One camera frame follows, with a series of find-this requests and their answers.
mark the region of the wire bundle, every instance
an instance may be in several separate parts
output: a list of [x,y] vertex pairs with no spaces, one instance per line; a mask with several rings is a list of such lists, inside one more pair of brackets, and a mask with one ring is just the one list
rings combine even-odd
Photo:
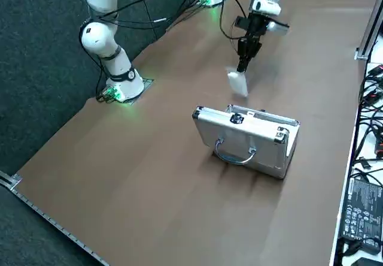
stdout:
[[[383,77],[380,75],[375,75],[371,72],[368,73],[368,75],[366,75],[363,81],[361,82],[359,91],[359,117],[357,126],[359,128],[361,125],[366,125],[367,129],[364,132],[364,135],[358,147],[356,147],[355,149],[355,152],[352,157],[352,166],[354,166],[357,163],[368,164],[368,162],[376,162],[381,160],[380,158],[365,159],[359,157],[361,150],[364,146],[364,142],[366,141],[366,138],[370,133],[372,133],[378,141],[382,141],[383,139],[383,137],[381,137],[381,128],[383,127],[383,116],[379,115],[381,112],[383,112],[383,104],[380,106],[375,105],[377,102],[380,101],[381,98],[383,98],[383,92],[379,90],[380,86],[383,86]],[[358,173],[351,174],[350,177],[362,176],[362,178],[366,178],[367,176],[369,176],[383,187],[382,183],[370,174],[372,172],[375,173],[383,169],[373,170],[369,173],[365,173],[364,171],[358,168],[354,168],[354,170],[358,171]]]

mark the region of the dark gray carpet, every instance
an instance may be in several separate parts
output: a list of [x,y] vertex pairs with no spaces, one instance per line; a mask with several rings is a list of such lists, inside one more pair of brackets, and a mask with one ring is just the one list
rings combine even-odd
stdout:
[[101,265],[0,186],[0,265]]

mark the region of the power adapter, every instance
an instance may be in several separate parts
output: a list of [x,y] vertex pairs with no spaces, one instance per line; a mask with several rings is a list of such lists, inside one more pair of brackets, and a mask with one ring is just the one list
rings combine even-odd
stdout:
[[351,264],[351,266],[382,266],[383,263],[367,258],[359,258],[358,261]]

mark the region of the briefcase lock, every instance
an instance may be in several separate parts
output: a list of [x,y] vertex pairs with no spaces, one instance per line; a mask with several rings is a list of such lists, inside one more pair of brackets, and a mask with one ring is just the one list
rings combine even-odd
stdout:
[[236,160],[235,158],[231,157],[231,156],[226,156],[226,155],[221,155],[219,154],[218,152],[218,148],[221,144],[223,144],[223,141],[224,139],[223,138],[218,138],[217,141],[215,142],[215,146],[214,146],[214,153],[221,159],[223,160],[224,162],[227,162],[227,163],[231,163],[231,164],[235,164],[235,165],[245,165],[247,164],[250,160],[252,160],[252,158],[256,155],[257,153],[257,150],[253,147],[249,147],[249,154],[250,154],[250,157],[243,160],[243,161],[238,161]]
[[239,113],[234,113],[230,118],[230,122],[234,124],[241,124],[243,121],[244,121],[244,117],[240,115]]

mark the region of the electronic equipment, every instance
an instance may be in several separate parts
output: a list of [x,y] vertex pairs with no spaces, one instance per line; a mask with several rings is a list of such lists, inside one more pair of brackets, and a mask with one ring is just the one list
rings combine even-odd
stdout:
[[352,263],[351,266],[383,266],[383,263],[363,257]]
[[381,245],[374,240],[382,237],[382,191],[376,184],[350,178],[345,195],[341,237],[349,245],[360,241],[360,249],[371,254],[381,251]]

